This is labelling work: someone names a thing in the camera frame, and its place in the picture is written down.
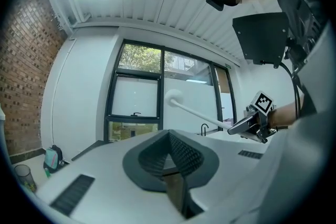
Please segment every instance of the faucet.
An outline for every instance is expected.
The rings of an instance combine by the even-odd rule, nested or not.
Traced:
[[[203,125],[206,125],[206,126],[208,127],[208,129],[209,129],[209,126],[208,126],[206,123],[203,123],[202,126],[201,126],[201,136],[203,136],[203,130],[202,130]]]

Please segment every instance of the person's arm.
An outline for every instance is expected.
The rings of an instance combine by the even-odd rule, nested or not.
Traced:
[[[300,106],[302,108],[304,95],[300,96]],[[291,103],[275,109],[268,114],[268,124],[270,128],[290,126],[296,120],[295,103]]]

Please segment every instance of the window frame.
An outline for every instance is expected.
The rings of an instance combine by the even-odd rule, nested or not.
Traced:
[[[160,72],[161,73],[154,73],[154,72],[147,72],[147,71],[138,71],[138,70],[131,70],[131,69],[122,69],[118,68],[121,55],[123,52],[123,49],[126,44],[129,45],[135,45],[135,46],[144,46],[148,48],[153,49],[159,49],[161,50],[161,62],[160,62]],[[211,71],[211,78],[212,83],[215,89],[215,98],[216,98],[216,106],[217,106],[217,119],[222,122],[223,121],[223,115],[222,115],[222,105],[221,105],[221,95],[219,92],[219,86],[218,81],[216,77],[216,71],[215,67],[222,68],[225,70],[227,75],[227,80],[229,84],[230,89],[230,96],[232,101],[232,108],[233,108],[233,116],[234,116],[234,123],[237,122],[237,114],[236,114],[236,103],[234,98],[234,93],[232,89],[231,79],[228,72],[228,69],[224,66],[221,66],[217,63],[213,63],[212,61],[206,60],[202,57],[189,54],[187,52],[183,52],[177,49],[169,48],[166,46],[160,46],[156,44],[151,44],[147,42],[141,42],[136,40],[129,40],[124,39],[122,42],[122,45],[119,49],[118,55],[116,57],[116,61],[114,63],[113,72],[110,80],[109,90],[107,94],[107,101],[106,101],[106,107],[105,107],[105,115],[104,115],[104,141],[109,141],[109,122],[125,122],[125,123],[148,123],[158,124],[158,130],[163,129],[163,106],[164,106],[164,55],[165,52],[172,52],[174,54],[178,54],[181,56],[189,57],[195,60],[199,60],[202,62],[205,62],[209,65],[210,71]],[[156,116],[157,117],[142,117],[142,116],[123,116],[123,115],[113,115],[112,112],[112,105],[113,105],[113,98],[114,98],[114,92],[117,84],[118,77],[130,77],[130,78],[139,78],[139,79],[149,79],[149,80],[158,80],[157,85],[157,100],[156,100]]]

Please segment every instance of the tree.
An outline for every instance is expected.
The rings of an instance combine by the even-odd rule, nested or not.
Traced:
[[[119,62],[120,68],[160,73],[161,50],[125,44]],[[173,62],[173,55],[165,55],[165,67]]]

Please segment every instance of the white ceiling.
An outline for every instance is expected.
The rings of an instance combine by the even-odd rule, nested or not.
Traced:
[[[219,12],[205,0],[50,0],[70,33],[84,25],[116,25],[171,33],[239,64],[244,58],[232,28],[235,17],[281,11],[276,0],[225,6]]]

